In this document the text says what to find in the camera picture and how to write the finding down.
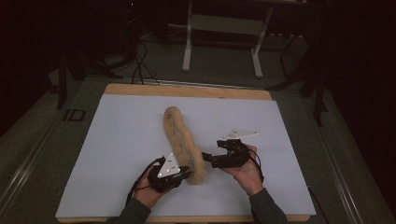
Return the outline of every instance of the floor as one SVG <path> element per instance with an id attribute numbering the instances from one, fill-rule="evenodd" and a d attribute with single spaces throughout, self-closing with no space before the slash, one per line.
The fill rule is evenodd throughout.
<path id="1" fill-rule="evenodd" d="M 215 34 L 205 33 L 193 37 L 191 70 L 183 72 L 185 30 L 173 29 L 167 41 L 152 34 L 142 37 L 144 45 L 139 46 L 139 55 L 146 54 L 141 67 L 145 84 L 158 81 L 161 85 L 262 90 L 285 80 L 279 54 L 287 38 L 269 35 L 264 39 L 260 52 L 264 78 L 257 79 L 248 43 L 231 46 L 213 38 Z M 209 35 L 213 35 L 210 41 L 203 38 Z M 290 46 L 284 57 L 287 72 L 296 67 L 305 48 L 301 38 Z M 108 83 L 132 82 L 135 69 L 136 63 L 132 63 L 115 71 L 124 79 L 110 79 L 87 68 L 89 74 L 84 81 L 69 79 L 68 101 L 63 109 L 55 109 L 57 95 L 46 94 L 0 139 L 0 223 L 58 223 L 54 214 L 103 90 Z M 141 81 L 136 75 L 134 83 Z M 396 223 L 332 93 L 325 92 L 327 112 L 322 113 L 323 126 L 319 127 L 312 116 L 314 99 L 300 96 L 301 85 L 295 83 L 271 94 L 278 103 L 305 181 L 316 198 L 317 215 L 305 223 Z M 69 108 L 85 110 L 86 118 L 82 122 L 64 121 Z M 28 168 L 27 172 L 21 172 L 22 167 Z"/>

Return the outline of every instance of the white metal leg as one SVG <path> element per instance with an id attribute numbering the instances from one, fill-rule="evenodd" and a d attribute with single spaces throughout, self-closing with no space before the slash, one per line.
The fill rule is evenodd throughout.
<path id="1" fill-rule="evenodd" d="M 189 17 L 187 18 L 187 43 L 184 50 L 183 72 L 190 71 L 191 61 L 191 31 L 192 31 L 192 0 L 189 0 Z"/>
<path id="2" fill-rule="evenodd" d="M 272 12 L 273 12 L 273 8 L 272 7 L 268 8 L 265 21 L 262 22 L 262 28 L 260 30 L 257 45 L 255 48 L 251 50 L 251 58 L 253 60 L 254 72 L 256 77 L 258 78 L 262 77 L 262 66 L 260 65 L 259 52 L 260 52 L 260 48 L 262 47 L 262 41 L 265 37 L 265 32 L 267 31 L 268 22 L 270 21 Z"/>

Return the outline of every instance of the person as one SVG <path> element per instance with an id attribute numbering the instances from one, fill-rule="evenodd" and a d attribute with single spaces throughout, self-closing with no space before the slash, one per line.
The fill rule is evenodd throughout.
<path id="1" fill-rule="evenodd" d="M 257 148 L 247 145 L 250 156 L 256 158 Z M 166 193 L 159 193 L 149 186 L 148 175 L 152 167 L 143 175 L 138 183 L 137 190 L 133 198 L 122 210 L 119 217 L 111 217 L 106 223 L 110 224 L 143 224 L 146 222 L 151 208 Z M 251 206 L 251 211 L 256 224 L 283 224 L 288 223 L 285 213 L 276 205 L 271 195 L 262 183 L 260 171 L 256 164 L 249 160 L 243 166 L 238 168 L 224 168 L 223 172 L 230 174 L 238 182 L 241 188 L 246 192 Z"/>

